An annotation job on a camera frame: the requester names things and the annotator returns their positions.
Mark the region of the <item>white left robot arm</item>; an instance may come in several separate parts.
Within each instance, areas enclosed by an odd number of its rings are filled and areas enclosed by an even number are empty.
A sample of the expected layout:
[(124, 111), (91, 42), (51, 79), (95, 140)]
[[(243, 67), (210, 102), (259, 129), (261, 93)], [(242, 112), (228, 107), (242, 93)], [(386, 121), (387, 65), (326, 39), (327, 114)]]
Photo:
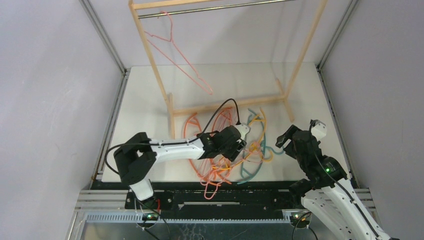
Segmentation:
[(213, 159), (223, 156), (235, 160), (246, 146), (247, 124), (225, 127), (221, 131), (201, 132), (196, 136), (176, 140), (155, 140), (139, 132), (126, 143), (112, 147), (120, 181), (129, 186), (138, 204), (149, 209), (157, 196), (147, 175), (156, 163), (182, 159)]

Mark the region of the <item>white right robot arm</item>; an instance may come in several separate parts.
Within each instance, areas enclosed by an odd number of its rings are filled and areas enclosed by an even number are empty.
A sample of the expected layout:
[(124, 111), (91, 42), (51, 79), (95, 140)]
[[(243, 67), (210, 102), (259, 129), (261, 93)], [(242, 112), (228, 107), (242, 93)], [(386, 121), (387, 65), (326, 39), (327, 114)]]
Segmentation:
[(340, 163), (322, 153), (320, 140), (326, 132), (322, 123), (308, 130), (291, 125), (278, 137), (275, 145), (306, 175), (289, 187), (289, 203), (309, 210), (339, 240), (391, 239), (362, 203)]

